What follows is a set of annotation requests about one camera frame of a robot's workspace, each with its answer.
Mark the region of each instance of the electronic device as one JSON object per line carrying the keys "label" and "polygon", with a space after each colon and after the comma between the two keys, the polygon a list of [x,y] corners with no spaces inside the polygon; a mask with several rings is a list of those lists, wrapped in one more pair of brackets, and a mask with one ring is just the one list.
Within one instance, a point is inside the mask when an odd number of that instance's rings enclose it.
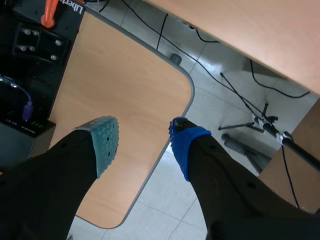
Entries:
{"label": "electronic device", "polygon": [[1,153],[0,166],[8,166],[7,161],[12,164],[18,157],[13,149],[18,146],[29,153],[20,153],[24,159],[48,150],[55,128],[48,118],[85,7],[59,0],[51,28],[42,25],[45,7],[46,0],[0,3],[0,148],[8,150]]}

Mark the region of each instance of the cable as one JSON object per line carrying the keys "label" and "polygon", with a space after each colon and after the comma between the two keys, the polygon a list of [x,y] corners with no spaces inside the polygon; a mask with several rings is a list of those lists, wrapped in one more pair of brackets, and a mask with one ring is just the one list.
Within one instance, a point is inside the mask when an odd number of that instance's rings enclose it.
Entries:
{"label": "cable", "polygon": [[29,102],[32,102],[30,94],[29,94],[23,87],[19,86],[19,85],[16,84],[14,81],[11,81],[10,79],[6,78],[6,77],[3,76],[3,75],[0,75],[0,76],[1,76],[2,78],[4,78],[6,81],[8,81],[9,83],[17,86],[17,87],[18,87],[21,91],[23,91],[23,92],[25,93],[25,95],[28,97],[28,101],[29,101]]}
{"label": "cable", "polygon": [[298,209],[300,209],[300,206],[299,206],[296,194],[295,194],[294,186],[292,184],[291,177],[290,177],[290,174],[289,174],[288,166],[287,166],[287,161],[286,161],[286,156],[285,156],[285,148],[282,145],[281,145],[281,150],[282,150],[282,158],[283,158],[283,162],[284,162],[285,171],[286,171],[286,174],[288,176],[289,183],[290,183],[291,192],[292,192],[296,207]]}
{"label": "cable", "polygon": [[291,99],[299,99],[299,98],[302,98],[302,97],[304,97],[304,96],[306,96],[306,95],[308,95],[308,94],[310,93],[309,91],[307,91],[306,93],[304,93],[304,94],[302,94],[302,95],[300,95],[300,96],[291,96],[291,95],[288,95],[288,94],[286,94],[286,93],[284,93],[284,92],[282,92],[282,91],[280,91],[280,90],[278,90],[278,89],[276,89],[276,88],[274,88],[274,87],[263,85],[263,84],[261,84],[260,82],[258,82],[257,79],[256,79],[256,77],[255,77],[254,66],[253,66],[253,64],[252,64],[252,60],[251,60],[251,59],[250,59],[250,67],[251,67],[251,75],[252,75],[253,80],[254,80],[258,85],[260,85],[261,87],[275,90],[275,91],[277,91],[278,93],[280,93],[280,94],[282,94],[282,95],[284,95],[284,96],[286,96],[286,97],[288,97],[288,98],[291,98]]}
{"label": "cable", "polygon": [[110,2],[110,0],[106,0],[104,6],[99,10],[99,13],[101,13],[106,8],[106,6],[108,5],[109,2]]}
{"label": "cable", "polygon": [[26,96],[28,97],[28,101],[27,101],[26,105],[24,105],[23,112],[22,112],[22,119],[25,120],[25,121],[28,121],[32,117],[32,113],[34,111],[34,106],[33,106],[33,102],[31,100],[30,94],[23,87],[17,85],[15,82],[11,81],[7,77],[5,77],[3,75],[0,75],[0,76],[2,78],[4,78],[6,81],[8,81],[9,83],[11,83],[13,86],[16,86],[21,91],[23,91],[26,94]]}
{"label": "cable", "polygon": [[[158,33],[155,29],[153,29],[151,26],[149,26],[124,0],[121,0],[136,16],[138,19],[141,20],[141,22],[143,22],[148,28],[150,28],[152,31],[154,31],[155,33],[157,34],[160,34]],[[229,89],[230,91],[234,92],[235,94],[237,94],[237,96],[242,100],[242,101],[246,101],[248,104],[250,104],[254,109],[256,109],[259,113],[261,113],[261,115],[271,124],[271,126],[274,127],[273,123],[268,119],[268,117],[259,109],[257,108],[256,106],[254,106],[249,100],[247,100],[246,98],[244,98],[243,96],[241,96],[237,91],[236,89],[231,85],[231,83],[224,77],[224,75],[222,74],[221,76],[223,76],[223,78],[227,81],[227,83],[232,87],[228,87],[227,85],[223,84],[222,82],[218,81],[197,59],[195,59],[194,57],[190,56],[189,54],[187,54],[185,51],[183,51],[182,49],[180,49],[179,47],[177,47],[175,44],[173,44],[170,40],[168,40],[165,36],[162,36],[165,40],[167,40],[172,46],[174,46],[176,49],[178,49],[179,51],[181,51],[182,53],[184,53],[185,55],[187,55],[189,58],[193,59],[196,63],[198,63],[209,75],[210,77],[212,77],[212,79],[214,79],[217,83],[219,83],[220,85],[224,86],[225,88]],[[250,109],[250,111],[255,114],[253,112],[253,110],[246,104],[247,108]],[[293,195],[293,198],[295,200],[295,203],[296,203],[296,206],[300,209],[300,206],[298,204],[298,201],[297,201],[297,198],[296,198],[296,194],[295,194],[295,191],[294,191],[294,187],[293,187],[293,184],[291,182],[291,178],[290,178],[290,175],[289,175],[289,171],[288,171],[288,167],[287,167],[287,162],[286,162],[286,157],[285,157],[285,150],[284,150],[284,147],[282,147],[282,157],[283,157],[283,161],[284,161],[284,166],[285,166],[285,170],[286,170],[286,174],[288,176],[288,179],[289,179],[289,183],[290,183],[290,187],[291,187],[291,191],[292,191],[292,195]]]}
{"label": "cable", "polygon": [[251,107],[249,107],[248,104],[245,102],[244,98],[237,92],[237,90],[234,88],[234,86],[232,86],[232,84],[228,81],[228,79],[225,77],[225,75],[224,75],[222,72],[220,72],[220,75],[221,75],[221,77],[223,77],[224,80],[230,85],[230,87],[233,89],[234,93],[235,93],[236,95],[238,95],[238,97],[242,100],[242,102],[244,103],[244,105],[245,105],[256,117],[258,117],[258,116],[256,115],[256,113],[251,109]]}
{"label": "cable", "polygon": [[200,40],[201,40],[202,42],[205,42],[205,43],[220,43],[219,41],[207,41],[207,40],[204,40],[204,39],[200,36],[198,29],[196,29],[195,31],[196,31],[196,34],[198,35],[198,37],[200,38]]}
{"label": "cable", "polygon": [[163,20],[163,23],[162,23],[162,27],[161,27],[161,31],[160,31],[160,36],[159,36],[159,39],[158,39],[158,43],[157,43],[157,45],[156,45],[156,50],[158,50],[158,48],[159,48],[160,40],[161,40],[161,37],[162,37],[162,32],[164,31],[164,27],[165,27],[165,24],[166,24],[167,17],[168,17],[168,13],[165,15],[164,20]]}
{"label": "cable", "polygon": [[86,0],[85,3],[99,3],[99,2],[104,2],[104,1],[107,1],[107,0]]}
{"label": "cable", "polygon": [[[151,29],[152,31],[154,31],[155,33],[159,34],[160,33],[158,31],[156,31],[155,29],[153,29],[149,24],[147,24],[136,12],[135,10],[132,9],[132,7],[130,7],[124,0],[121,0],[133,13],[134,15],[136,15],[136,17],[144,23],[144,25],[146,25],[149,29]],[[186,53],[185,51],[183,51],[181,48],[179,48],[178,46],[176,46],[173,42],[171,42],[168,38],[166,38],[165,36],[161,36],[162,38],[164,38],[165,40],[167,40],[172,46],[174,46],[176,49],[178,49],[180,52],[184,53],[185,55],[187,55],[189,58],[191,58],[192,60],[194,60],[196,63],[198,63],[208,74],[209,76],[215,80],[218,84],[224,86],[225,88],[229,89],[230,91],[236,93],[232,88],[228,87],[227,85],[223,84],[222,82],[218,81],[206,68],[205,66],[203,66],[197,59],[195,59],[193,56],[189,55],[188,53]],[[254,106],[249,100],[247,100],[245,97],[241,96],[241,99],[245,100],[248,104],[250,104],[254,109],[256,109],[259,113],[263,114],[263,112],[258,109],[256,106]]]}

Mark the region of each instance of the gray object on floor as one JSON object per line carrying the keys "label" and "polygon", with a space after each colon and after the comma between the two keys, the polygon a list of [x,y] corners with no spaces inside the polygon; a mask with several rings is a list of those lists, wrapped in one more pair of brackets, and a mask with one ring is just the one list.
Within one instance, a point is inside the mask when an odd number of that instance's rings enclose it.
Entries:
{"label": "gray object on floor", "polygon": [[237,141],[226,133],[221,136],[221,139],[224,141],[224,146],[226,146],[228,149],[247,157],[249,162],[259,174],[265,169],[271,160],[271,157],[254,150],[240,141]]}
{"label": "gray object on floor", "polygon": [[182,57],[180,57],[178,54],[173,53],[170,56],[170,60],[180,66],[180,63],[182,62]]}

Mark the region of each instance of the screw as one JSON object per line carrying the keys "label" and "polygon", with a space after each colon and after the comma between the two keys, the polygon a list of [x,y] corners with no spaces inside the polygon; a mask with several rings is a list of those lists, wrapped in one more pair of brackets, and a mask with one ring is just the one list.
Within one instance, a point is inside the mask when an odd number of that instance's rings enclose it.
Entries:
{"label": "screw", "polygon": [[61,46],[61,42],[60,42],[59,40],[55,40],[55,44],[56,44],[57,46]]}
{"label": "screw", "polygon": [[34,51],[35,51],[35,47],[34,47],[34,46],[28,46],[28,49],[29,49],[31,52],[34,52]]}
{"label": "screw", "polygon": [[23,45],[17,45],[17,48],[20,49],[22,52],[25,52],[27,50],[27,47]]}
{"label": "screw", "polygon": [[37,31],[37,30],[32,30],[32,33],[33,33],[33,35],[35,35],[35,36],[39,36],[39,31]]}
{"label": "screw", "polygon": [[26,28],[22,29],[22,32],[23,32],[25,35],[30,35],[30,33],[31,33],[30,29],[26,29]]}

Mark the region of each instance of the black cable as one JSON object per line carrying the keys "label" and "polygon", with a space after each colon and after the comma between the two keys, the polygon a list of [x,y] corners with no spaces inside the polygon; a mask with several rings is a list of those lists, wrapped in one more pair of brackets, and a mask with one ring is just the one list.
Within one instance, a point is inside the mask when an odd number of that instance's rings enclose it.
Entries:
{"label": "black cable", "polygon": [[282,91],[280,91],[280,90],[278,90],[278,89],[276,89],[276,88],[274,88],[274,87],[263,85],[263,84],[261,84],[260,82],[258,82],[257,79],[256,79],[256,77],[255,77],[254,66],[253,66],[253,64],[252,64],[252,60],[251,60],[251,59],[250,59],[250,67],[251,67],[251,75],[252,75],[253,80],[254,80],[258,85],[260,85],[261,87],[275,90],[275,91],[277,91],[278,93],[280,93],[280,94],[282,94],[282,95],[284,95],[284,96],[286,96],[286,97],[288,97],[288,98],[291,98],[291,99],[299,99],[299,98],[302,98],[302,97],[304,97],[305,95],[308,95],[308,94],[310,93],[309,91],[307,91],[306,93],[304,93],[304,94],[302,94],[302,95],[300,95],[300,96],[291,96],[291,95],[288,95],[288,94],[286,94],[286,93],[284,93],[284,92],[282,92]]}
{"label": "black cable", "polygon": [[207,40],[204,40],[204,39],[200,36],[198,29],[196,29],[195,31],[196,31],[196,34],[198,35],[198,37],[200,38],[200,40],[201,40],[202,42],[205,42],[205,43],[220,43],[219,41],[207,41]]}
{"label": "black cable", "polygon": [[[155,33],[157,34],[160,34],[158,33],[155,29],[153,29],[151,26],[149,26],[124,0],[121,0],[136,16],[138,19],[141,20],[141,22],[143,22],[148,28],[150,28],[152,31],[154,31]],[[177,47],[175,44],[173,44],[170,40],[168,40],[165,36],[162,36],[165,40],[167,40],[172,46],[174,46],[176,49],[178,49],[179,51],[181,51],[182,53],[184,53],[185,55],[187,55],[189,58],[193,59],[196,63],[198,63],[209,75],[210,77],[212,77],[212,79],[214,79],[217,83],[219,83],[220,85],[224,86],[225,88],[229,89],[230,91],[236,93],[238,95],[239,98],[241,98],[241,100],[244,100],[246,101],[248,104],[250,104],[253,108],[255,108],[258,112],[261,113],[261,115],[271,124],[271,126],[274,127],[274,125],[272,124],[272,122],[268,119],[268,117],[259,109],[257,108],[256,106],[254,106],[249,100],[247,100],[246,98],[244,98],[243,96],[241,96],[236,90],[235,88],[231,85],[231,83],[227,80],[227,83],[232,87],[228,87],[226,86],[225,84],[223,84],[222,82],[218,81],[197,59],[195,59],[194,57],[190,56],[189,54],[187,54],[185,51],[183,51],[182,49],[180,49],[179,47]],[[286,170],[286,174],[288,176],[288,179],[289,179],[289,182],[290,182],[290,187],[291,187],[291,191],[292,191],[292,195],[293,195],[293,198],[295,200],[295,203],[297,205],[297,207],[300,209],[300,206],[298,204],[298,201],[297,201],[297,198],[296,198],[296,194],[295,194],[295,191],[294,191],[294,187],[292,185],[292,182],[291,182],[291,178],[290,178],[290,175],[289,175],[289,171],[288,171],[288,167],[287,167],[287,162],[286,162],[286,157],[285,157],[285,150],[284,150],[284,147],[282,147],[282,157],[283,157],[283,161],[284,161],[284,166],[285,166],[285,170]]]}
{"label": "black cable", "polygon": [[230,87],[233,89],[234,93],[236,95],[238,95],[238,97],[241,99],[241,101],[244,103],[244,105],[251,111],[251,113],[253,113],[256,117],[258,117],[257,114],[251,109],[251,107],[249,107],[248,104],[245,102],[244,98],[237,92],[237,90],[234,88],[234,86],[232,86],[232,84],[228,81],[228,79],[225,77],[225,75],[222,72],[220,72],[220,75],[230,85]]}
{"label": "black cable", "polygon": [[[134,15],[136,15],[136,17],[144,23],[144,25],[146,25],[149,29],[151,29],[152,31],[154,31],[155,33],[159,34],[159,32],[157,32],[155,29],[153,29],[149,24],[147,24],[136,12],[135,10],[132,9],[132,7],[130,7],[124,0],[121,0],[133,13]],[[185,51],[183,51],[181,48],[179,48],[178,46],[176,46],[173,42],[171,42],[168,38],[166,38],[165,36],[161,36],[162,38],[164,38],[165,40],[167,40],[172,46],[174,46],[176,49],[178,49],[180,52],[184,53],[185,55],[187,55],[189,58],[191,58],[192,60],[194,60],[196,63],[198,63],[208,74],[209,76],[215,80],[218,84],[224,86],[225,88],[229,89],[230,91],[236,93],[232,88],[228,87],[227,85],[223,84],[222,82],[218,81],[206,68],[205,66],[203,66],[197,59],[195,59],[193,56],[189,55],[188,53],[186,53]],[[250,104],[253,108],[255,108],[257,111],[259,111],[261,114],[263,114],[262,111],[260,111],[259,108],[257,108],[256,106],[254,106],[249,100],[247,100],[245,97],[241,96],[240,97],[245,100],[248,104]]]}
{"label": "black cable", "polygon": [[286,161],[286,156],[285,156],[285,148],[284,148],[284,146],[281,146],[281,150],[282,150],[282,158],[283,158],[283,162],[284,162],[285,171],[286,171],[286,174],[287,174],[287,176],[288,176],[289,183],[290,183],[291,192],[292,192],[292,195],[293,195],[293,198],[294,198],[296,207],[297,207],[298,209],[300,209],[300,206],[299,206],[299,203],[298,203],[296,194],[295,194],[294,186],[293,186],[293,184],[292,184],[291,177],[290,177],[290,174],[289,174],[289,170],[288,170],[288,166],[287,166],[287,161]]}
{"label": "black cable", "polygon": [[164,31],[164,27],[165,27],[165,24],[166,24],[167,17],[168,17],[168,13],[165,15],[163,23],[162,23],[162,27],[161,27],[158,43],[156,45],[156,50],[158,50],[158,48],[159,48],[160,40],[161,40],[161,37],[162,37],[162,32]]}
{"label": "black cable", "polygon": [[109,2],[110,2],[110,0],[106,0],[104,6],[99,10],[99,13],[101,13],[106,8],[106,6],[108,5]]}
{"label": "black cable", "polygon": [[86,0],[85,3],[100,3],[100,2],[105,2],[107,0]]}

